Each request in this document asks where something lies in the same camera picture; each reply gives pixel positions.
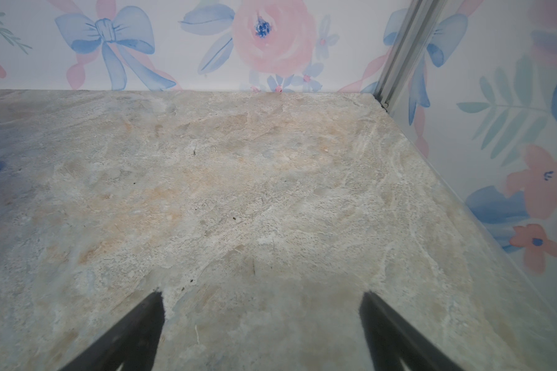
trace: bow knot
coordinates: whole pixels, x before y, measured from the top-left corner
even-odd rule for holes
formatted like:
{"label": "bow knot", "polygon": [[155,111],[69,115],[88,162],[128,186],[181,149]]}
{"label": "bow knot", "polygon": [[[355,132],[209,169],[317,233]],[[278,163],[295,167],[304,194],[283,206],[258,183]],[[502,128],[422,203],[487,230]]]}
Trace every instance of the bow knot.
{"label": "bow knot", "polygon": [[109,72],[112,90],[126,88],[126,71],[108,43],[116,43],[119,54],[136,76],[150,90],[163,90],[176,85],[174,81],[149,70],[126,48],[144,54],[155,53],[153,28],[147,14],[137,6],[126,6],[114,20],[91,21],[83,14],[65,14],[56,19],[64,41],[78,54],[89,54],[101,45],[103,60]]}

